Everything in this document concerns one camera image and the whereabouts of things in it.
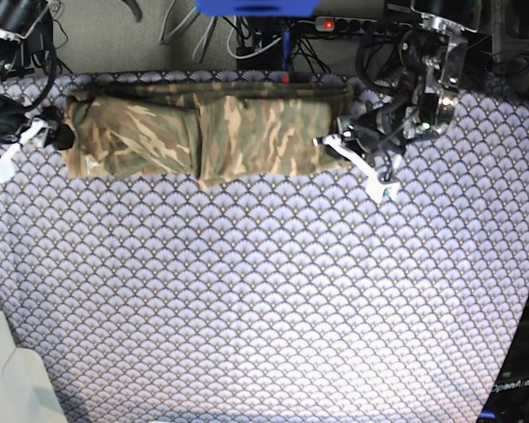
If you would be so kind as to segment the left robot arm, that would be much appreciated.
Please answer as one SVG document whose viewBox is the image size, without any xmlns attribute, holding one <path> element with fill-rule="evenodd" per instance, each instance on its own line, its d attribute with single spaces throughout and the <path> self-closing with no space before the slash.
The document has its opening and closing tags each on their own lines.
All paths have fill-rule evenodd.
<svg viewBox="0 0 529 423">
<path fill-rule="evenodd" d="M 399 191 L 396 177 L 409 145 L 432 141 L 451 126 L 468 50 L 465 32 L 476 32 L 481 2 L 413 1 L 410 12 L 383 18 L 363 32 L 356 56 L 356 75 L 365 88 L 391 97 L 379 108 L 336 120 L 335 133 L 313 143 L 353 163 L 366 177 L 365 190 L 375 203 Z M 399 78 L 375 83 L 364 56 L 378 29 L 404 24 L 398 36 Z"/>
</svg>

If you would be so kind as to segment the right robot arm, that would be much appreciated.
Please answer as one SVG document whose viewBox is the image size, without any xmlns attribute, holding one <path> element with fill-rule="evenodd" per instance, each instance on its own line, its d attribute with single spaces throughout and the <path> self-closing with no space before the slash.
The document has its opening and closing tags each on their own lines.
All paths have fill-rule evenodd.
<svg viewBox="0 0 529 423">
<path fill-rule="evenodd" d="M 47 82 L 39 95 L 28 105 L 0 93 L 0 182 L 13 179 L 17 168 L 13 157 L 23 146 L 38 148 L 53 146 L 66 151 L 74 144 L 74 134 L 63 122 L 63 113 L 54 106 L 45 107 L 40 114 L 28 114 L 48 97 L 56 81 L 58 56 L 48 23 L 52 19 L 52 1 L 0 1 L 0 82 L 16 67 L 22 45 L 37 32 L 49 53 Z"/>
</svg>

